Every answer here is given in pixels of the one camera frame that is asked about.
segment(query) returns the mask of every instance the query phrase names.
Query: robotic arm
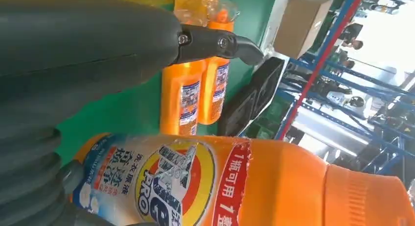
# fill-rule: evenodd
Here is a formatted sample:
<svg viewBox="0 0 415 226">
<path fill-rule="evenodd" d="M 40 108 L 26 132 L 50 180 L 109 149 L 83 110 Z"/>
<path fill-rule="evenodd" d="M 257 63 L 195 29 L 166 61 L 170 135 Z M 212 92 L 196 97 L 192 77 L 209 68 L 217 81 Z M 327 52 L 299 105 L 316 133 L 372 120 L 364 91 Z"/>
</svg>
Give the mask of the robotic arm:
<svg viewBox="0 0 415 226">
<path fill-rule="evenodd" d="M 77 162 L 59 169 L 54 127 L 166 66 L 212 56 L 263 58 L 246 38 L 122 0 L 0 0 L 0 225 L 110 225 L 68 203 L 83 173 Z"/>
</svg>

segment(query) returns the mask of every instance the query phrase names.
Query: orange detergent bottle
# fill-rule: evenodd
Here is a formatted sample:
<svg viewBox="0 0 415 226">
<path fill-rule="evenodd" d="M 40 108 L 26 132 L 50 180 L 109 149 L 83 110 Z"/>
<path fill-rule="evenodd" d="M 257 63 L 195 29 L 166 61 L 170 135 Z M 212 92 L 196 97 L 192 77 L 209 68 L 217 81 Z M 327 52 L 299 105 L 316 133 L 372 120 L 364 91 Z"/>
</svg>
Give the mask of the orange detergent bottle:
<svg viewBox="0 0 415 226">
<path fill-rule="evenodd" d="M 175 12 L 183 23 L 195 24 L 186 11 Z M 171 65 L 162 72 L 160 132 L 195 135 L 202 73 L 206 61 Z"/>
<path fill-rule="evenodd" d="M 119 226 L 415 226 L 397 177 L 276 140 L 102 134 L 75 157 L 77 206 Z"/>
<path fill-rule="evenodd" d="M 236 6 L 227 0 L 219 1 L 210 14 L 208 27 L 233 31 L 235 18 L 239 15 Z M 216 122 L 222 112 L 228 83 L 229 59 L 212 57 L 207 59 L 207 69 L 202 75 L 199 102 L 199 123 L 209 125 Z"/>
</svg>

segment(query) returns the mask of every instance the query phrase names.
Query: warehouse rack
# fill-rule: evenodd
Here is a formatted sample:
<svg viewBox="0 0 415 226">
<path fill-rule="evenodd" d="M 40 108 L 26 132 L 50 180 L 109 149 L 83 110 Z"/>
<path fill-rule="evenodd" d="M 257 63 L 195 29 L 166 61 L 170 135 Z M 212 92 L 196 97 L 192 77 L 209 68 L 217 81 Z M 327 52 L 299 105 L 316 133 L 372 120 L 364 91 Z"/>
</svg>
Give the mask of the warehouse rack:
<svg viewBox="0 0 415 226">
<path fill-rule="evenodd" d="M 408 134 L 402 133 L 399 130 L 390 127 L 387 124 L 384 124 L 376 119 L 366 119 L 354 111 L 330 102 L 328 99 L 321 97 L 317 93 L 309 92 L 314 80 L 318 77 L 318 75 L 322 75 L 344 86 L 351 87 L 373 97 L 380 98 L 387 104 L 395 103 L 400 105 L 402 108 L 415 113 L 415 106 L 410 103 L 406 103 L 401 99 L 406 97 L 410 98 L 411 100 L 415 100 L 415 94 L 407 92 L 397 86 L 390 85 L 383 81 L 369 77 L 362 73 L 353 71 L 344 66 L 340 66 L 334 62 L 326 61 L 331 52 L 331 48 L 333 47 L 334 43 L 338 39 L 348 21 L 352 18 L 360 2 L 361 0 L 345 0 L 340 10 L 339 16 L 330 29 L 329 34 L 324 41 L 320 51 L 317 53 L 317 55 L 306 53 L 308 55 L 307 57 L 314 59 L 314 61 L 305 62 L 301 60 L 290 59 L 290 63 L 307 68 L 312 71 L 312 74 L 310 76 L 310 80 L 307 82 L 304 88 L 301 88 L 296 84 L 292 84 L 289 81 L 282 79 L 282 84 L 286 85 L 287 87 L 279 87 L 277 90 L 277 95 L 292 102 L 292 104 L 285 118 L 281 122 L 280 129 L 277 132 L 275 139 L 282 140 L 285 137 L 286 133 L 290 129 L 291 123 L 296 117 L 298 108 L 302 107 L 324 117 L 325 119 L 337 123 L 340 126 L 358 135 L 364 136 L 368 140 L 371 140 L 370 145 L 377 147 L 379 152 L 371 160 L 365 160 L 365 164 L 360 168 L 360 171 L 376 174 L 388 174 L 391 168 L 396 163 L 401 161 L 404 157 L 415 158 L 414 154 L 405 150 L 405 144 L 407 141 L 413 141 L 415 138 Z M 337 76 L 326 70 L 321 70 L 324 66 L 330 66 L 332 68 L 339 69 L 342 73 L 340 76 Z M 341 76 L 343 73 L 348 73 L 353 76 L 362 78 L 375 85 L 381 86 L 383 89 L 361 86 L 345 78 L 342 78 Z M 319 101 L 321 104 L 320 108 L 315 108 L 312 105 L 305 103 L 305 98 Z M 348 115 L 348 117 L 351 118 L 356 126 L 353 126 L 345 121 L 341 121 L 321 111 L 321 107 L 325 104 Z"/>
</svg>

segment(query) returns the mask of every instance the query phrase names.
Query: person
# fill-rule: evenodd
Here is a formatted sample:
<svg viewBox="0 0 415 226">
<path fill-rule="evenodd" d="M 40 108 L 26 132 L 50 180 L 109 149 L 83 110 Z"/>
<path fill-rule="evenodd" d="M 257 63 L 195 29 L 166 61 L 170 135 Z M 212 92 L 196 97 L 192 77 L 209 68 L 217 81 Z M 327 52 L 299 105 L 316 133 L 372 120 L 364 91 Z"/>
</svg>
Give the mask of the person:
<svg viewBox="0 0 415 226">
<path fill-rule="evenodd" d="M 359 50 L 363 47 L 363 41 L 356 40 L 356 38 L 351 38 L 350 40 L 346 39 L 346 40 L 343 41 L 342 46 L 352 47 L 355 50 Z"/>
<path fill-rule="evenodd" d="M 295 78 L 287 78 L 287 77 L 285 78 L 286 81 L 300 85 L 301 87 L 305 87 L 305 85 L 307 84 L 307 81 L 309 81 L 311 77 L 311 73 L 304 73 L 300 71 L 291 71 L 289 73 L 291 75 L 299 76 L 305 80 L 303 81 L 303 80 L 298 80 Z M 341 88 L 339 87 L 338 84 L 336 84 L 336 82 L 331 81 L 331 80 L 327 82 L 325 80 L 322 80 L 321 78 L 317 78 L 314 81 L 312 87 L 310 88 L 310 91 L 318 93 L 322 97 L 327 97 L 328 93 L 331 91 L 340 92 L 344 94 L 351 94 L 351 89 Z"/>
<path fill-rule="evenodd" d="M 348 25 L 339 37 L 340 40 L 343 40 L 342 46 L 352 47 L 355 50 L 361 49 L 363 47 L 363 41 L 356 40 L 356 38 L 359 35 L 360 30 L 362 30 L 362 27 L 361 24 L 357 23 Z"/>
</svg>

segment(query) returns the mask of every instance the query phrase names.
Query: product label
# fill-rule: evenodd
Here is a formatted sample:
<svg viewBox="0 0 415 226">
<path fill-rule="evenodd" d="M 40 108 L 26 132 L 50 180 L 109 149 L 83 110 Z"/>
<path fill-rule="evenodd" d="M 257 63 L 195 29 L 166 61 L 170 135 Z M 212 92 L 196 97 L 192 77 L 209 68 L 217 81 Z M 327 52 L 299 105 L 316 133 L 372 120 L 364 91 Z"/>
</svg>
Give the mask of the product label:
<svg viewBox="0 0 415 226">
<path fill-rule="evenodd" d="M 229 64 L 218 67 L 216 73 L 216 87 L 212 98 L 211 119 L 217 119 L 222 113 L 223 102 L 225 100 L 226 85 L 228 83 Z"/>
<path fill-rule="evenodd" d="M 216 88 L 213 94 L 213 102 L 222 100 L 225 97 L 226 85 L 228 82 L 229 64 L 218 67 L 216 73 Z"/>
<path fill-rule="evenodd" d="M 181 90 L 180 135 L 195 135 L 200 81 L 186 85 Z"/>
<path fill-rule="evenodd" d="M 72 200 L 120 226 L 237 226 L 250 155 L 250 141 L 108 135 L 83 160 Z"/>
<path fill-rule="evenodd" d="M 212 225 L 238 225 L 250 155 L 249 143 L 237 144 L 229 154 L 219 183 Z"/>
</svg>

